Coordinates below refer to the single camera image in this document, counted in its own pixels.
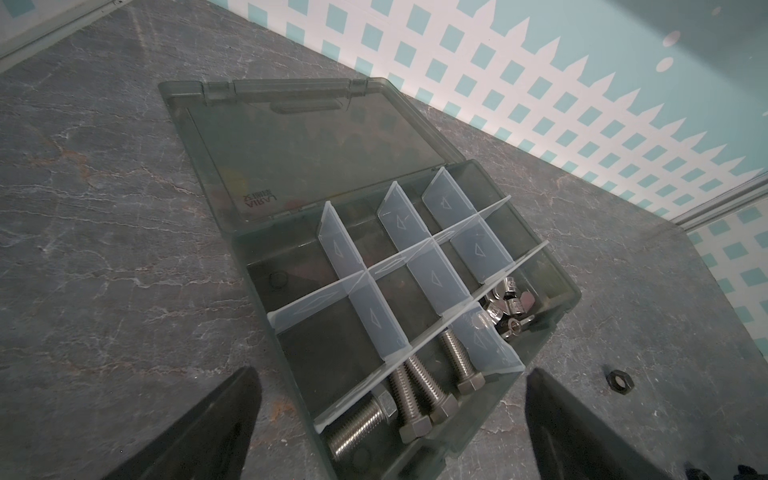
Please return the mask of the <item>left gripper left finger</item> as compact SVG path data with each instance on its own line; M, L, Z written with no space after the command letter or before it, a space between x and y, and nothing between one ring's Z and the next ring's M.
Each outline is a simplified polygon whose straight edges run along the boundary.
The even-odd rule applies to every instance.
M258 373L242 367L108 479L239 479L262 400Z

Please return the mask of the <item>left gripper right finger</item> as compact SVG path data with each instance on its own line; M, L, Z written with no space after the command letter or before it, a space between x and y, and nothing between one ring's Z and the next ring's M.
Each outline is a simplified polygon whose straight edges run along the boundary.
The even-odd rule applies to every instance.
M555 378L526 379L525 417L542 479L667 479Z

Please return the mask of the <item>silver wing nut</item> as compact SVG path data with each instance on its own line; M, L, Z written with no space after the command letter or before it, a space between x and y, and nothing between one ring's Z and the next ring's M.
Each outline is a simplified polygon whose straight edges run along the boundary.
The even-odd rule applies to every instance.
M530 291L521 291L511 276L504 278L486 296L494 312L517 317L530 312L536 299Z
M483 311L495 331L506 341L510 341L513 337L519 337L536 320L535 314L520 319L506 315L501 310L491 306L484 308Z

